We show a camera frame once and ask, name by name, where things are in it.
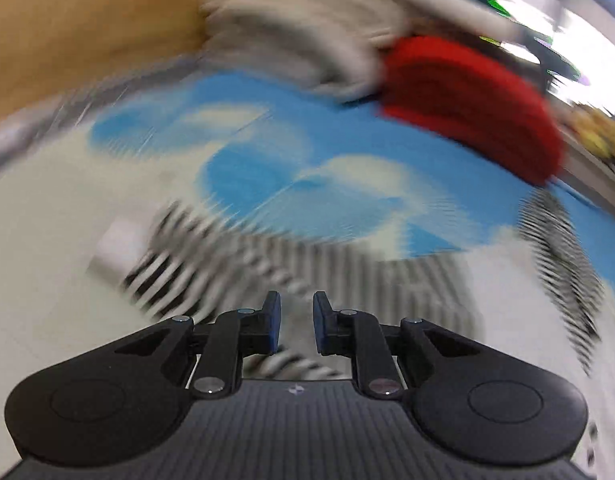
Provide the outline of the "black white striped hoodie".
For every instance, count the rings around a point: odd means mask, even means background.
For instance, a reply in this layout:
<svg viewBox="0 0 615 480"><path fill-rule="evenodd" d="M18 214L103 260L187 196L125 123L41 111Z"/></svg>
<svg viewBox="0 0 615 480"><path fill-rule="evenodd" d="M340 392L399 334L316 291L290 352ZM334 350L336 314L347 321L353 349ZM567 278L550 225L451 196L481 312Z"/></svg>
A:
<svg viewBox="0 0 615 480"><path fill-rule="evenodd" d="M257 378L344 378L351 367L314 346L312 299L375 315L385 325L423 318L573 382L605 354L612 298L569 214L539 188L515 229L468 252L385 260L361 243L274 233L172 203L137 226L140 256L121 274L126 296L152 321L196 324L260 306L279 292L284 322L274 356L252 358Z"/></svg>

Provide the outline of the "blue white patterned bedsheet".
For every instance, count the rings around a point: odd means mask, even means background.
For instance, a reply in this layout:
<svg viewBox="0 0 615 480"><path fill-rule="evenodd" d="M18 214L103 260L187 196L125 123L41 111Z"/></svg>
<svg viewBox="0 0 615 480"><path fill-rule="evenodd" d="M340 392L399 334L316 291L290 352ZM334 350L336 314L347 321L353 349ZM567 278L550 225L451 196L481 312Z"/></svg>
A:
<svg viewBox="0 0 615 480"><path fill-rule="evenodd" d="M615 479L615 221L565 182L545 190L612 298L598 370L574 382L589 406L574 459ZM534 191L371 104L237 74L123 81L12 115L0 125L0 474L16 460L3 410L18 380L157 322L121 274L140 256L137 226L160 208L397 260L499 242Z"/></svg>

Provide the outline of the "red folded blanket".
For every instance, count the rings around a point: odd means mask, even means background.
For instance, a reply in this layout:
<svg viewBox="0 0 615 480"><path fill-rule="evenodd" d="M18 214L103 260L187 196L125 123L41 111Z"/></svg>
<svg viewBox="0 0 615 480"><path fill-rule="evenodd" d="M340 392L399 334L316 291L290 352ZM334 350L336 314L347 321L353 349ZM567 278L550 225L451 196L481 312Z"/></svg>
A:
<svg viewBox="0 0 615 480"><path fill-rule="evenodd" d="M543 185L561 168L562 140L545 99L500 62L434 36L399 40L385 56L381 112L471 148Z"/></svg>

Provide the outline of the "cream folded blanket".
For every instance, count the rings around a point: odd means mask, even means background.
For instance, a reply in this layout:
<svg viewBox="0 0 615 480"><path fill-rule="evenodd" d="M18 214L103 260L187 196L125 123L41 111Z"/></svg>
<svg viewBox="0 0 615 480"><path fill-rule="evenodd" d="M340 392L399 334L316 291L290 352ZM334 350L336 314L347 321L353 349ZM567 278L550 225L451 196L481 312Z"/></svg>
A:
<svg viewBox="0 0 615 480"><path fill-rule="evenodd" d="M214 62L341 102L376 90L381 50L409 29L397 0L201 0L200 10Z"/></svg>

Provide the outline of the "wooden bed frame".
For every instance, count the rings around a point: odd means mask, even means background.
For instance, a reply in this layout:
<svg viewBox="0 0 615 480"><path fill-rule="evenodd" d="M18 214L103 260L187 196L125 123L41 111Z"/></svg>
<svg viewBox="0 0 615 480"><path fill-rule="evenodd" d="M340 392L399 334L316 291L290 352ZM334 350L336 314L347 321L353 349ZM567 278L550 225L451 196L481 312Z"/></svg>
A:
<svg viewBox="0 0 615 480"><path fill-rule="evenodd" d="M199 0L0 0L0 120L55 94L198 50Z"/></svg>

